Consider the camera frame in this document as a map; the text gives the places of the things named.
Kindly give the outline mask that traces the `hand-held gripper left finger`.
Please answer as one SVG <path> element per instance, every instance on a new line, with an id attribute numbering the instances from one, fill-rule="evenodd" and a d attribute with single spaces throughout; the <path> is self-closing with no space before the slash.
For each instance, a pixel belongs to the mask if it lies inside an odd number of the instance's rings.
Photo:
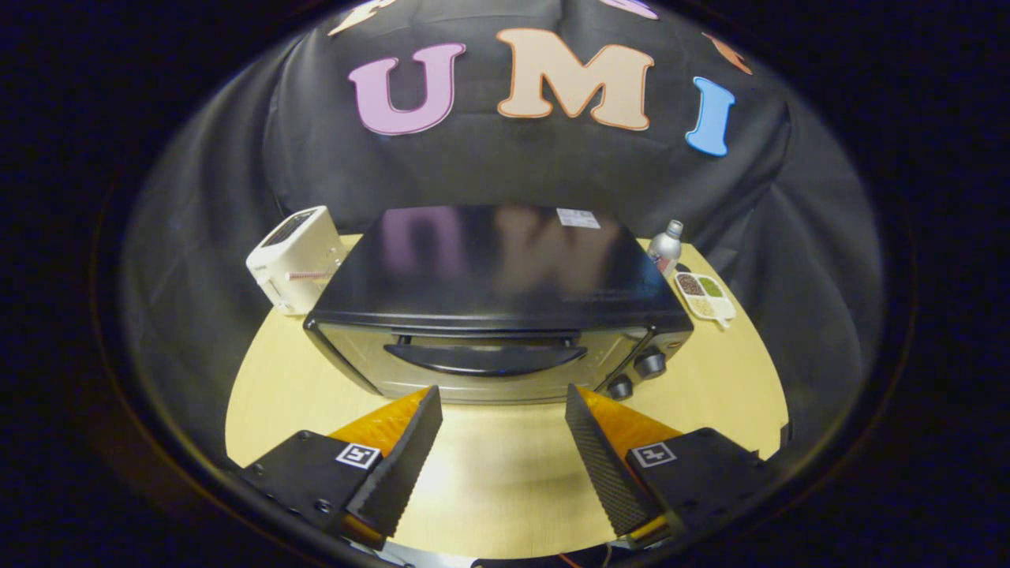
<path id="1" fill-rule="evenodd" d="M 295 432 L 237 475 L 318 532 L 381 549 L 397 531 L 442 423 L 440 389 L 426 386 L 329 435 Z"/>

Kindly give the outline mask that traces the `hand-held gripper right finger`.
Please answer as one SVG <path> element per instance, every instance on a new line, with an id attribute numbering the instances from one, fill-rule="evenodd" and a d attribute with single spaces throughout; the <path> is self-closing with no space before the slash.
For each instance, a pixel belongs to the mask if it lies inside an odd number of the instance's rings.
<path id="1" fill-rule="evenodd" d="M 565 421 L 611 528 L 631 547 L 710 531 L 771 481 L 767 461 L 714 428 L 684 434 L 576 385 Z"/>

